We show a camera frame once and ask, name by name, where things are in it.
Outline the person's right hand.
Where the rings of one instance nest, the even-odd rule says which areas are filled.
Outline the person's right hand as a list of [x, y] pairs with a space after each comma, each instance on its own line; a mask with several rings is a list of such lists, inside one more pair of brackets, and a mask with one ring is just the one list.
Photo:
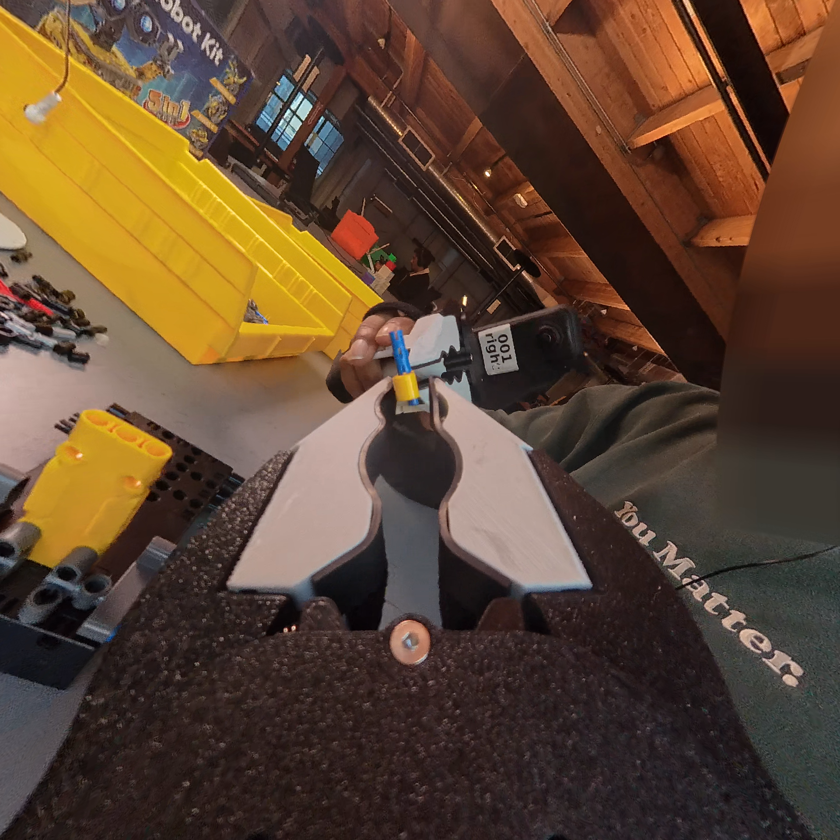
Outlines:
[[364, 316], [346, 352], [332, 362], [325, 381], [333, 397], [341, 404], [370, 390], [383, 378], [382, 360], [375, 356], [391, 348], [391, 333], [397, 330], [407, 336], [414, 323], [423, 317], [421, 309], [402, 302], [374, 305]]

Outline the orange plastic crate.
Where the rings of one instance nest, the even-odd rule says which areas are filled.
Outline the orange plastic crate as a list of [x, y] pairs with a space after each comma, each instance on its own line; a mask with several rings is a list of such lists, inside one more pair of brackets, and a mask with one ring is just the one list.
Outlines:
[[330, 234], [334, 244], [357, 261], [376, 245], [378, 235], [371, 222], [363, 215], [346, 211]]

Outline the pile of lego pins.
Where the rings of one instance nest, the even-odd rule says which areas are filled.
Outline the pile of lego pins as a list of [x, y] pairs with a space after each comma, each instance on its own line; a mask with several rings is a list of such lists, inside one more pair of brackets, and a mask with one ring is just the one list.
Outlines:
[[73, 290], [60, 290], [39, 274], [10, 272], [25, 268], [31, 256], [27, 248], [2, 253], [1, 351], [44, 354], [82, 368], [90, 361], [92, 347], [108, 345], [109, 331], [88, 319]]

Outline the black lego base assembly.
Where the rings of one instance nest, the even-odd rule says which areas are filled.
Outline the black lego base assembly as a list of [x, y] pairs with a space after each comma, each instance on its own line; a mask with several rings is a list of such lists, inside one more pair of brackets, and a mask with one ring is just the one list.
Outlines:
[[65, 690], [244, 479], [119, 405], [56, 428], [42, 466], [2, 466], [1, 670]]

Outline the robot kit box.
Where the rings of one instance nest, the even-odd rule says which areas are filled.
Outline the robot kit box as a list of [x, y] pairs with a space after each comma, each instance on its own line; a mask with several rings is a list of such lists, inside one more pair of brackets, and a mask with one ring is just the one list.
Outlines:
[[48, 2], [31, 24], [207, 157], [253, 74], [197, 2]]

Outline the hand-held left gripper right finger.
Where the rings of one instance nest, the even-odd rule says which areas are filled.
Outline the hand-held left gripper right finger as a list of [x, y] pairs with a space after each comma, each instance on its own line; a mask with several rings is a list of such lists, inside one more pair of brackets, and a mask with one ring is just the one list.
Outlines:
[[455, 457], [439, 509], [447, 547], [513, 595], [590, 590], [532, 448], [442, 380], [429, 395], [434, 428]]

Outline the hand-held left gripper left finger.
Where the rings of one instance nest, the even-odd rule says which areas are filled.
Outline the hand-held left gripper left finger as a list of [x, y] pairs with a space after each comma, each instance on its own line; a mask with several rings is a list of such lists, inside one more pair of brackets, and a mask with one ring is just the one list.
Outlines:
[[227, 579], [231, 592], [313, 597], [317, 574], [372, 534], [373, 489], [362, 465], [391, 389], [384, 378], [292, 450]]

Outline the person's right forearm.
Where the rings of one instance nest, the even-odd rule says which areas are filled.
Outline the person's right forearm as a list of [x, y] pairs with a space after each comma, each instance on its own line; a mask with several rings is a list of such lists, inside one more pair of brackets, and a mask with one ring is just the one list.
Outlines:
[[720, 396], [676, 381], [598, 385], [560, 406], [485, 414], [569, 473], [662, 476], [716, 443]]

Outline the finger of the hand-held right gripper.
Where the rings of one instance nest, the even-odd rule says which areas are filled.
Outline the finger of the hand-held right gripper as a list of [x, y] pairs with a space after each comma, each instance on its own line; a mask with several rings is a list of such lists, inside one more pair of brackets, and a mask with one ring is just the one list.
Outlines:
[[450, 390], [469, 403], [473, 402], [469, 378], [465, 371], [447, 372], [444, 364], [426, 364], [420, 367], [420, 399], [424, 403], [429, 402], [428, 383], [433, 378], [442, 379]]
[[460, 322], [440, 313], [422, 317], [410, 332], [403, 332], [403, 344], [412, 368], [437, 364], [450, 352], [461, 350]]

